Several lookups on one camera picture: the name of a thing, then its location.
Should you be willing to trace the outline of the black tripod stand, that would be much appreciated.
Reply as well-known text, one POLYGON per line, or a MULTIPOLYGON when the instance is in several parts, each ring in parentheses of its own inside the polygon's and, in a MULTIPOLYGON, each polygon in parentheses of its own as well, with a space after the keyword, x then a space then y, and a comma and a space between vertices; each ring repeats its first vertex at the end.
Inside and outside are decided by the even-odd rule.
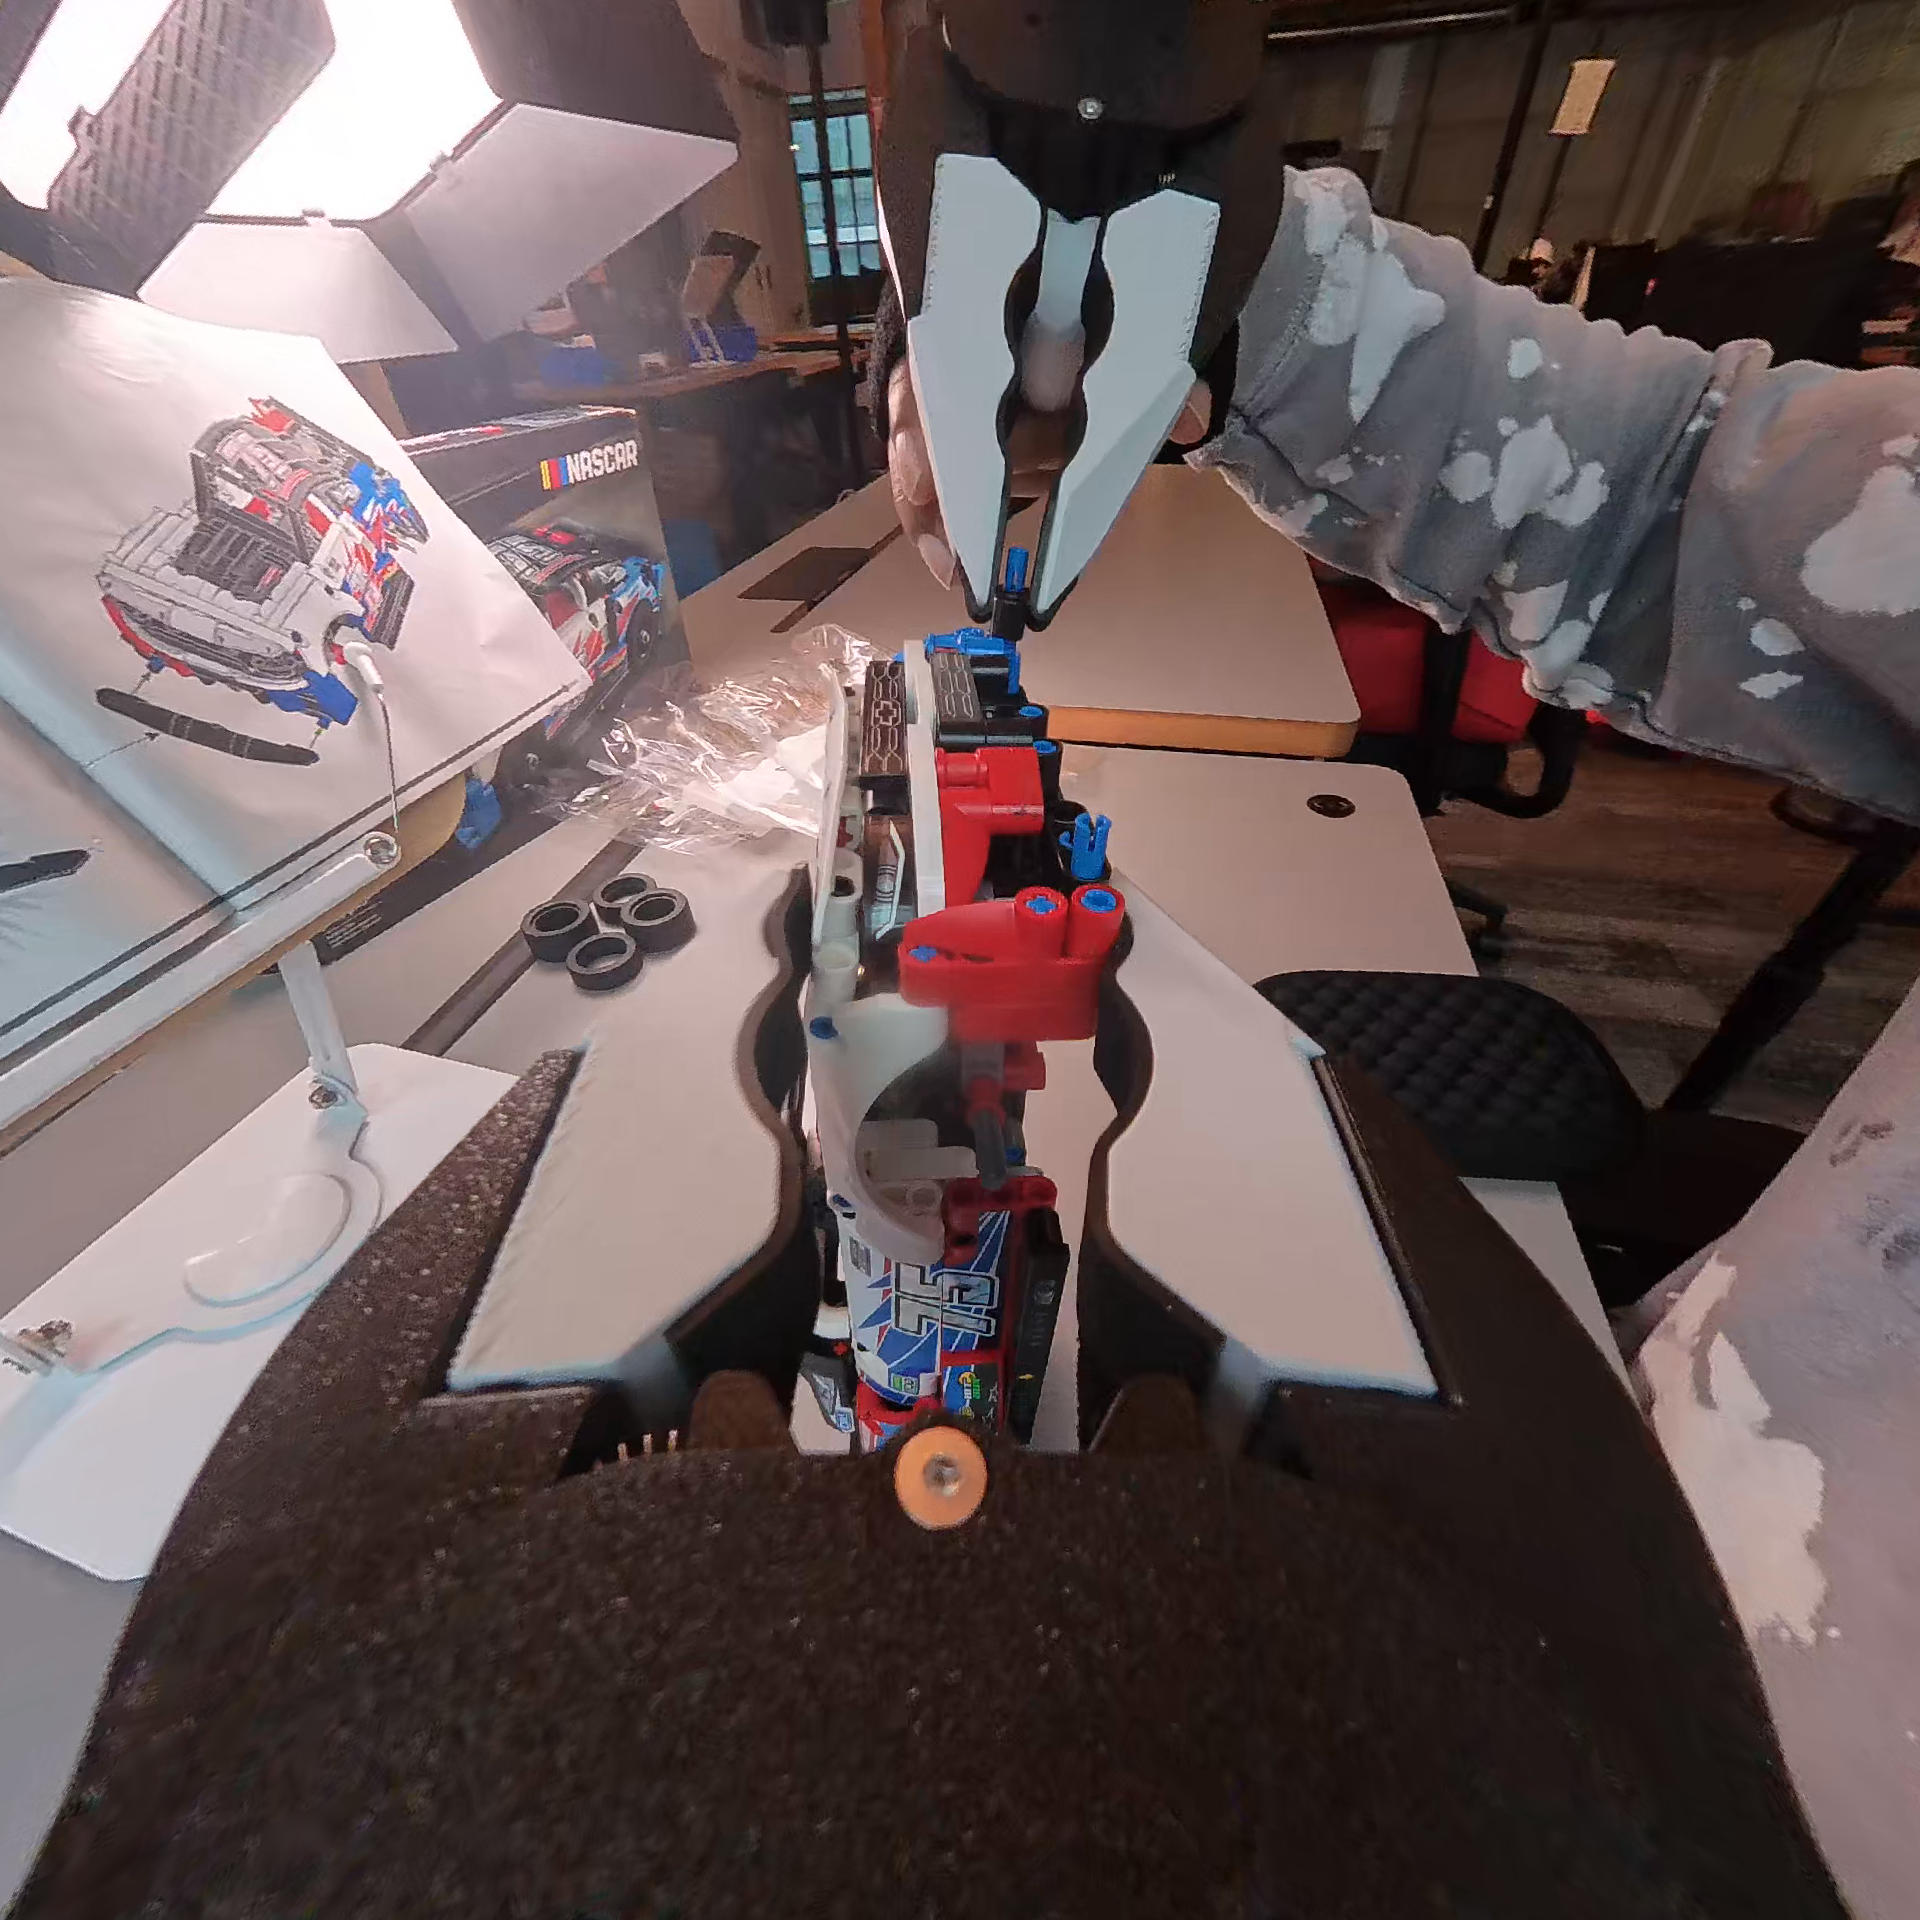
POLYGON ((1869 823, 1824 895, 1741 985, 1708 1044, 1663 1100, 1663 1115, 1708 1112, 1761 1049, 1785 1033, 1817 993, 1833 960, 1867 923, 1916 927, 1916 910, 1886 908, 1887 893, 1909 872, 1916 854, 1916 828, 1869 823))

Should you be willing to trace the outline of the dark desk mat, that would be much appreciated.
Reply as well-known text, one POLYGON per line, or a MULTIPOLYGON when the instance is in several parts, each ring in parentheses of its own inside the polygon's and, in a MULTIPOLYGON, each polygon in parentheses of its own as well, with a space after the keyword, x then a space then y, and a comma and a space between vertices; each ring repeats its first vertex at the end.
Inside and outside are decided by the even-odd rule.
POLYGON ((809 544, 763 571, 753 582, 739 587, 735 597, 751 603, 815 608, 899 537, 901 527, 891 526, 864 545, 809 544))

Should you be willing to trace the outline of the black mesh office chair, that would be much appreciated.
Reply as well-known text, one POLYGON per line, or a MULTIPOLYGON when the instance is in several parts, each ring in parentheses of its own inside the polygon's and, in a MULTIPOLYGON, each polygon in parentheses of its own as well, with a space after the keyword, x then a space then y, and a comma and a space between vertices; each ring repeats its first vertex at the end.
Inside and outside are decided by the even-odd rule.
POLYGON ((1309 968, 1254 988, 1363 1067, 1457 1174, 1552 1184, 1611 1310, 1733 1229, 1804 1143, 1773 1121, 1645 1105, 1571 1007, 1513 980, 1309 968))

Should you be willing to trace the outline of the paned window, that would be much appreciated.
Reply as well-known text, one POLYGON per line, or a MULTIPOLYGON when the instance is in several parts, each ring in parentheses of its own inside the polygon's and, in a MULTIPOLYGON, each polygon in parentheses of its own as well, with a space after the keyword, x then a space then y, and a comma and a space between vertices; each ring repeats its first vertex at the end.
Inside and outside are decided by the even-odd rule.
POLYGON ((815 111, 789 96, 789 142, 800 188, 806 278, 827 286, 880 272, 880 215, 872 168, 872 116, 864 92, 831 86, 815 111))

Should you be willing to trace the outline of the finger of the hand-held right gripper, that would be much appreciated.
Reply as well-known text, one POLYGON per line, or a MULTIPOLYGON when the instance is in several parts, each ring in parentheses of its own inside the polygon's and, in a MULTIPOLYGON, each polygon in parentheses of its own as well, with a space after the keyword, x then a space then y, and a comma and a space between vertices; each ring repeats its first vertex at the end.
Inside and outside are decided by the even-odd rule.
POLYGON ((967 608, 977 617, 992 609, 1003 579, 1019 348, 1038 295, 1045 230, 1041 203, 995 158, 934 160, 907 360, 947 542, 967 608))
POLYGON ((1094 223, 1083 278, 1079 441, 1057 470, 1027 617, 1052 621, 1116 526, 1192 387, 1192 334, 1217 228, 1212 201, 1136 201, 1094 223))

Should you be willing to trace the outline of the light grey desk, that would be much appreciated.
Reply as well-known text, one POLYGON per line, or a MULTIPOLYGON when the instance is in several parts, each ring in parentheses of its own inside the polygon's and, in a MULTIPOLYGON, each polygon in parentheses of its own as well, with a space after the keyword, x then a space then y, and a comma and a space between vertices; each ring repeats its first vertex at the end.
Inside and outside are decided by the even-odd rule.
MULTIPOLYGON (((1384 771, 1198 751, 1067 750, 1067 788, 1112 821, 1124 876, 1236 975, 1299 968, 1475 973, 1406 783, 1384 771), (1355 799, 1348 821, 1312 792, 1355 799)), ((404 1041, 604 845, 556 828, 327 968, 351 1041, 404 1041)), ((297 1075, 278 985, 245 988, 158 1040, 4 1156, 4 1310, 297 1075)), ((12 1905, 77 1761, 137 1598, 1 1542, 1 1899, 12 1905)))

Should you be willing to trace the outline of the open cardboard box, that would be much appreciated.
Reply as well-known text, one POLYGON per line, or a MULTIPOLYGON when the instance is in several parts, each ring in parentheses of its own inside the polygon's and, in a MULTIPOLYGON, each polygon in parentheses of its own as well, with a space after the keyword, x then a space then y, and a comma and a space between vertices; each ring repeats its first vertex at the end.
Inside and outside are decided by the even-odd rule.
POLYGON ((735 289, 751 275, 760 244, 728 228, 713 228, 687 262, 681 286, 684 344, 692 366, 748 366, 758 353, 758 335, 739 304, 735 289))

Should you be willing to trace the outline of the studio light panel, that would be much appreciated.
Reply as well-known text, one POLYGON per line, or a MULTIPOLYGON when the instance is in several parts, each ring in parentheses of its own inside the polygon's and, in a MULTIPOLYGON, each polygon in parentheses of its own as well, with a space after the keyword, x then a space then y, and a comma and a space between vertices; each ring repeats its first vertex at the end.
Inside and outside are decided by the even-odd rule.
POLYGON ((4 1, 4 253, 343 366, 455 352, 735 160, 679 4, 4 1))

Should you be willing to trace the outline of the person's torso in bleached hoodie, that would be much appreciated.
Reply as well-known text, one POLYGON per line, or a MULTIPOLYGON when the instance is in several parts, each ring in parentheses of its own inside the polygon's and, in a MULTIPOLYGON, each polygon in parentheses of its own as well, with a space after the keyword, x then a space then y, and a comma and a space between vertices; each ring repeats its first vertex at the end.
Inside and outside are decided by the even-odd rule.
POLYGON ((1635 1369, 1773 1678, 1849 1761, 1916 1759, 1917 990, 1635 1369))

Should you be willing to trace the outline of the person's right forearm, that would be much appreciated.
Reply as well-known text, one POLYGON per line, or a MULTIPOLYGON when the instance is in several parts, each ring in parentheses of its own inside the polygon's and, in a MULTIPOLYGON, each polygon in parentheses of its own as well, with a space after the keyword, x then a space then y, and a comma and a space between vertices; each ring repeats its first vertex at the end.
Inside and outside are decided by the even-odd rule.
POLYGON ((1917 821, 1917 372, 1622 332, 1286 168, 1192 456, 1542 703, 1917 821))

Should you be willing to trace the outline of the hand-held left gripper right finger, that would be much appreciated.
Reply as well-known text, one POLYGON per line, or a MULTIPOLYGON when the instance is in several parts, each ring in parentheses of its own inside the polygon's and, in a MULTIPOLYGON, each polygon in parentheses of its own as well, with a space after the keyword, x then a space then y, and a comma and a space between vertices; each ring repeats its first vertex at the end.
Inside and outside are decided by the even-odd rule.
POLYGON ((1088 1163, 1079 1391, 1432 1396, 1318 1046, 1147 893, 1124 904, 1094 1029, 1112 1118, 1088 1163))

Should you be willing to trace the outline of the toy brick race car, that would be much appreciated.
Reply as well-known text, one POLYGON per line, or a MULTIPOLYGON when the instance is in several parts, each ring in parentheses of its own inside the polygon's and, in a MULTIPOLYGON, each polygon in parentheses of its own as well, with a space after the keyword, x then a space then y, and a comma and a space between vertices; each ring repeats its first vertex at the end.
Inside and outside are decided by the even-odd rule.
POLYGON ((859 1452, 951 1414, 1024 1443, 1070 1251, 1029 1158, 1041 1049, 1094 1035, 1124 927, 1016 644, 949 630, 831 684, 806 1029, 830 1215, 806 1376, 859 1452))

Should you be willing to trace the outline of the person's right hand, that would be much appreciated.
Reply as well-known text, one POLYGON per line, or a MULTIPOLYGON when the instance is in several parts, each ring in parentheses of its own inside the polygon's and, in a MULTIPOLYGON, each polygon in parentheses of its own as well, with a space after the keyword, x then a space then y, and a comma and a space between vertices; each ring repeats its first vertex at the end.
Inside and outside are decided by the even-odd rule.
POLYGON ((932 580, 951 589, 958 561, 932 479, 919 392, 903 353, 891 363, 884 381, 880 436, 903 540, 919 552, 932 580))

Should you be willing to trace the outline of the red chair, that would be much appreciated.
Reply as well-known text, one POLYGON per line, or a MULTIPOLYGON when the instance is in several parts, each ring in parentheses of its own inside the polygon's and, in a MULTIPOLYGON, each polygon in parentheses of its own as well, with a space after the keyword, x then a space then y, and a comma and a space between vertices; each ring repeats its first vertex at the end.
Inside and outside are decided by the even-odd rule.
POLYGON ((1460 799, 1513 821, 1558 808, 1588 732, 1541 703, 1513 657, 1384 589, 1316 576, 1360 719, 1348 758, 1399 772, 1421 816, 1460 799))

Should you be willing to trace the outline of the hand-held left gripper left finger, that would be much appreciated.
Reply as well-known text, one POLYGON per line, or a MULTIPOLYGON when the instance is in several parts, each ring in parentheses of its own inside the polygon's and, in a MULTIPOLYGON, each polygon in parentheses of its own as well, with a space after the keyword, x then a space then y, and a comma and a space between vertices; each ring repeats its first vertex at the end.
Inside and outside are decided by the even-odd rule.
POLYGON ((796 862, 661 862, 694 918, 587 1013, 567 1092, 448 1364, 457 1393, 609 1383, 687 1391, 667 1329, 777 1231, 791 1135, 751 1061, 789 980, 796 862))

